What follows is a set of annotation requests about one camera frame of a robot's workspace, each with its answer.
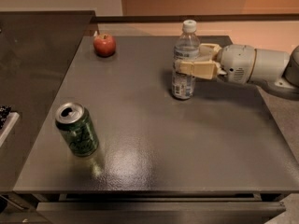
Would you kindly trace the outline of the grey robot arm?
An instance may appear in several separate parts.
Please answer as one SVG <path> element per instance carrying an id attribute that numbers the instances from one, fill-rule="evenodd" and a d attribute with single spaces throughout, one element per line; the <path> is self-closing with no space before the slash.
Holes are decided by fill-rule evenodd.
<path id="1" fill-rule="evenodd" d="M 201 44 L 202 56 L 175 62 L 175 71 L 201 79 L 254 84 L 278 94 L 298 94 L 298 49 L 256 49 L 249 45 Z"/>

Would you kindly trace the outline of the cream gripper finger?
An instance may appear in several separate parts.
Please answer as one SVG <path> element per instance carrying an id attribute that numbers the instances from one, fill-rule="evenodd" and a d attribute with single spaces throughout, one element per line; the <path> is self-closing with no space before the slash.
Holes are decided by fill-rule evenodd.
<path id="1" fill-rule="evenodd" d="M 221 69 L 221 66 L 214 61 L 193 62 L 177 60 L 175 61 L 174 67 L 178 73 L 199 77 L 201 79 L 213 79 Z"/>
<path id="2" fill-rule="evenodd" d="M 209 59 L 215 59 L 221 50 L 221 46 L 213 43 L 202 43 L 199 46 L 199 49 L 202 56 L 207 56 Z"/>

